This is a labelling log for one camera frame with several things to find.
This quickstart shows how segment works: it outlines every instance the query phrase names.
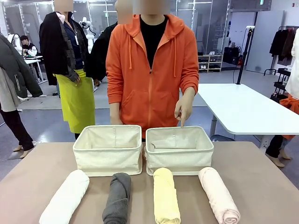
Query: white door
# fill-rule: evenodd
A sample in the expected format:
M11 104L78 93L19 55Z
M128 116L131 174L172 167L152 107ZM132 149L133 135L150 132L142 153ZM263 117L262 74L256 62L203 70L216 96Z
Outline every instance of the white door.
M273 57L270 48L273 38L282 25L284 11L258 12L256 28L247 62L247 71L264 73L272 66Z

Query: hand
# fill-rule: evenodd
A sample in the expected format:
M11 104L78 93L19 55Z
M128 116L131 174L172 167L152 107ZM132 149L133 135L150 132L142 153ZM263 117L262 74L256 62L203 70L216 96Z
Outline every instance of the hand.
M123 125L123 122L120 118L110 118L111 125Z
M94 86L95 86L95 87L99 87L99 86L100 86L100 82L99 82L97 79L95 79L95 80L93 81L93 83L94 83Z
M80 82L81 82L81 79L80 79L80 77L78 76L78 78L76 79L75 83L76 83L76 84L79 84Z
M194 100L195 90L189 87L176 104L174 110L174 117L181 121L181 127L184 127L185 121L189 119L192 114L192 104Z

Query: yellow-green skirt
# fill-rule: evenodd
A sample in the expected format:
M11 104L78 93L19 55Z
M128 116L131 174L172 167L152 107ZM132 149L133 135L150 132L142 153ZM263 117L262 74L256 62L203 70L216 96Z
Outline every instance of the yellow-green skirt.
M75 71L81 79L79 84L63 75L54 76L59 83L64 121L69 123L72 133L81 133L86 126L95 125L93 81L83 69Z

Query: beige storage basket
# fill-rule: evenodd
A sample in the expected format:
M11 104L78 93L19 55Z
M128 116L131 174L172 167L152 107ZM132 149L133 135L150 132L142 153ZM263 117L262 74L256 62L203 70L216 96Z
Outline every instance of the beige storage basket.
M73 151L78 169L91 176L142 172L141 127L134 125L88 126L76 140Z
M214 145L202 127L152 128L146 131L146 171L167 168L173 175L198 175L211 166Z

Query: gray puffer jacket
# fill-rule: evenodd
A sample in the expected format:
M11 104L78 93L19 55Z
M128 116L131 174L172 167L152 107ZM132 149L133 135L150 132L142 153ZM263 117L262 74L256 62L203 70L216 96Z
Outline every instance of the gray puffer jacket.
M43 94L23 57L2 34L0 34L0 67L13 81L19 97L28 97L27 90L33 97L39 97Z

